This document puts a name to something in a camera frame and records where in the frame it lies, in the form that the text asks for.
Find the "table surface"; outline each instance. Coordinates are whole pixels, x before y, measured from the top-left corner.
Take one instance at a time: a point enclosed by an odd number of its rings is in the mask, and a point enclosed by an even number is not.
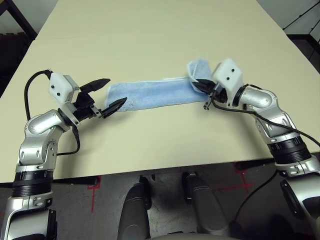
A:
[[[255,0],[60,0],[0,99],[0,182],[14,178],[23,92],[35,72],[51,68],[79,86],[110,78],[110,85],[185,76],[189,61],[206,58],[214,69],[229,57],[245,83],[273,91],[298,129],[320,140],[320,76]],[[31,116],[58,108],[48,88],[43,76],[32,83]],[[101,108],[106,93],[91,95]],[[58,157],[56,179],[271,156],[251,116],[205,111],[203,102],[92,118],[79,135],[80,152]],[[59,152],[75,148],[69,131]]]

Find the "floor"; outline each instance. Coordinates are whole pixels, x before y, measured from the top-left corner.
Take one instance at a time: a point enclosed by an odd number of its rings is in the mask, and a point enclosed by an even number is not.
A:
[[[306,42],[293,42],[307,58],[311,56],[313,50]],[[21,54],[15,60],[16,63],[22,59]],[[320,72],[320,55],[317,52],[312,54],[310,62]],[[10,80],[8,76],[13,72],[7,71],[6,78],[0,78],[0,95]],[[238,171],[233,163],[224,163],[103,175],[100,184],[95,187],[54,184],[52,208],[57,211],[58,238],[117,239],[124,198],[140,175],[149,179],[153,192],[152,207],[148,211],[151,236],[157,237],[177,231],[196,231],[192,206],[185,203],[181,187],[181,174],[185,171],[197,171],[211,186],[227,220],[231,221],[241,202],[273,174],[275,167],[268,164],[247,171]],[[155,180],[152,179],[152,174],[155,174]],[[310,234],[308,225],[292,216],[280,189],[281,180],[282,178],[277,176],[244,206],[238,222],[247,231],[265,235],[270,217],[279,214],[291,223],[296,232]],[[0,224],[10,193],[10,189],[0,188]]]

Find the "table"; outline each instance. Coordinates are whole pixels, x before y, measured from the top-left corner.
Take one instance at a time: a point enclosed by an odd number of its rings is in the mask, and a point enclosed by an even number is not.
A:
[[[203,57],[233,58],[244,82],[273,91],[298,129],[320,140],[320,76],[255,0],[60,0],[0,99],[0,182],[14,178],[29,77],[51,68],[79,86],[180,77]],[[31,116],[58,106],[48,80],[29,90]],[[107,88],[91,96],[103,107]],[[55,179],[257,160],[271,155],[251,116],[203,110],[203,103],[118,112],[83,121],[80,152],[59,156]],[[308,139],[311,152],[318,150]],[[59,152],[76,148],[71,131]]]

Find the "black ribbed joint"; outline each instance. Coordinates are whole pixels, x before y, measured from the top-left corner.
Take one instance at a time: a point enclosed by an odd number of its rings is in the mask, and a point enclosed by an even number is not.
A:
[[[241,86],[238,91],[236,92],[233,102],[232,102],[232,106],[234,107],[238,107],[239,106],[239,100],[240,97],[242,95],[242,93],[245,91],[246,87],[248,87],[248,84]]]
[[[292,164],[311,158],[311,154],[300,136],[268,144],[268,148],[277,164]]]
[[[12,184],[13,198],[44,194],[51,191],[54,171],[24,171],[15,174]]]

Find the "blue cloth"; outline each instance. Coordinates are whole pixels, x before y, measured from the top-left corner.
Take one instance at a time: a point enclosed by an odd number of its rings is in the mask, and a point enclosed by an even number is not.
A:
[[[168,105],[204,102],[208,95],[193,89],[189,77],[162,81],[118,83],[110,87],[105,106],[127,97],[119,111],[151,109]]]

